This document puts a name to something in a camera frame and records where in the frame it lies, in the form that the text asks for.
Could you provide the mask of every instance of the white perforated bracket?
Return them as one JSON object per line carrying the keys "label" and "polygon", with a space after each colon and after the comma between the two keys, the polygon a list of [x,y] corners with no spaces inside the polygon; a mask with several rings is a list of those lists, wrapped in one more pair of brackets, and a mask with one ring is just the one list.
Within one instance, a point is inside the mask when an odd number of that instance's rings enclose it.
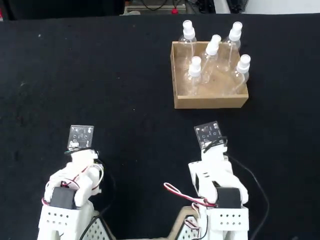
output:
{"label": "white perforated bracket", "polygon": [[66,229],[76,230],[79,223],[79,215],[79,210],[44,205],[40,216],[39,228],[59,232],[64,232]]}
{"label": "white perforated bracket", "polygon": [[86,232],[83,240],[112,240],[108,235],[108,230],[98,218]]}
{"label": "white perforated bracket", "polygon": [[[194,216],[187,216],[185,219],[193,223],[194,225],[197,224],[197,220]],[[192,229],[188,225],[183,222],[183,225],[180,228],[180,232],[178,233],[176,240],[192,240],[198,238],[199,229]]]}
{"label": "white perforated bracket", "polygon": [[213,231],[248,231],[249,211],[242,208],[213,208],[207,211]]}

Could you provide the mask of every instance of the table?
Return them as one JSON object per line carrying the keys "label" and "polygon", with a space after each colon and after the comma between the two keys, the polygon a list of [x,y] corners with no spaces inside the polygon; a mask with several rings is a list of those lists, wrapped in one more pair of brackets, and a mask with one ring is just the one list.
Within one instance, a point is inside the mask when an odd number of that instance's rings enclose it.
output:
{"label": "table", "polygon": [[[241,109],[175,110],[171,41],[193,21],[196,37],[226,36],[243,22],[251,55]],[[312,15],[177,15],[12,21],[0,24],[0,235],[36,239],[41,197],[61,169],[70,125],[94,125],[93,147],[117,181],[105,215],[118,239],[167,236],[182,206],[163,182],[195,196],[188,163],[200,149],[193,126],[215,121],[228,152],[249,167],[270,200],[257,239],[319,237],[320,31]],[[250,227],[265,203],[250,175]],[[107,190],[93,198],[101,210]]]}

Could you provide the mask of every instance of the white spray nozzle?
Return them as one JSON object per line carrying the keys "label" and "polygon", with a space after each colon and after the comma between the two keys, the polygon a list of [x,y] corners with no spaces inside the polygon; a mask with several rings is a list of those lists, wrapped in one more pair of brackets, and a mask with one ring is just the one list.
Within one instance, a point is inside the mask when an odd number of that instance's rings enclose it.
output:
{"label": "white spray nozzle", "polygon": [[213,35],[210,42],[220,43],[221,42],[220,35],[218,34]]}
{"label": "white spray nozzle", "polygon": [[247,73],[250,68],[250,61],[251,57],[248,54],[242,55],[240,57],[240,61],[236,65],[236,70],[241,74]]}
{"label": "white spray nozzle", "polygon": [[200,74],[201,74],[201,58],[199,56],[194,56],[192,58],[188,73],[192,77],[199,77],[200,76]]}
{"label": "white spray nozzle", "polygon": [[219,42],[211,41],[206,46],[205,52],[209,56],[214,56],[217,54],[218,50],[219,50]]}
{"label": "white spray nozzle", "polygon": [[196,36],[195,29],[192,26],[192,22],[190,20],[185,20],[182,23],[183,26],[183,36],[185,39],[191,40]]}
{"label": "white spray nozzle", "polygon": [[233,24],[232,29],[230,30],[229,39],[234,42],[240,40],[241,30],[242,30],[242,23],[239,21],[236,21]]}

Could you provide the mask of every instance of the clear plastic bottle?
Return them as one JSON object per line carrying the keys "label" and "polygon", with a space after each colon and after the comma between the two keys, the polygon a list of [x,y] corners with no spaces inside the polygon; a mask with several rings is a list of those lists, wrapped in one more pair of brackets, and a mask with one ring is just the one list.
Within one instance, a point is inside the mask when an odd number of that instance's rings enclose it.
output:
{"label": "clear plastic bottle", "polygon": [[235,70],[231,72],[231,86],[225,92],[227,95],[240,94],[246,86],[249,79],[251,57],[244,54],[240,57]]}
{"label": "clear plastic bottle", "polygon": [[206,46],[203,52],[202,58],[202,82],[207,84],[210,79],[213,78],[213,73],[217,69],[218,50],[221,37],[219,35],[213,35],[211,41]]}
{"label": "clear plastic bottle", "polygon": [[197,95],[198,85],[201,82],[201,58],[194,56],[185,74],[186,92],[188,95]]}
{"label": "clear plastic bottle", "polygon": [[183,35],[180,37],[179,42],[179,62],[183,69],[188,69],[192,57],[195,54],[195,43],[197,42],[195,29],[190,20],[185,20],[182,23]]}
{"label": "clear plastic bottle", "polygon": [[237,56],[239,55],[241,46],[241,30],[242,23],[236,21],[230,30],[229,36],[222,42],[217,65],[218,69],[222,72],[228,72],[237,64]]}

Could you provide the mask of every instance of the robotic hand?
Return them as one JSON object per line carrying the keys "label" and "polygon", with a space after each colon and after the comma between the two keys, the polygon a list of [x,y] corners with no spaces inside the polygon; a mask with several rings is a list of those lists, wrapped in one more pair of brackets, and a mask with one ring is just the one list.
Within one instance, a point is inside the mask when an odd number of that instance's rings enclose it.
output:
{"label": "robotic hand", "polygon": [[42,198],[38,240],[79,240],[94,216],[90,196],[101,193],[104,167],[89,149],[93,126],[72,125],[67,154],[72,161],[50,176]]}
{"label": "robotic hand", "polygon": [[227,140],[222,137],[217,122],[194,129],[202,160],[188,166],[200,198],[186,196],[169,183],[164,187],[193,202],[192,208],[198,213],[198,218],[196,225],[190,228],[198,229],[198,237],[192,240],[247,240],[249,211],[243,204],[248,202],[248,191],[233,174],[232,165],[224,154],[227,152]]}

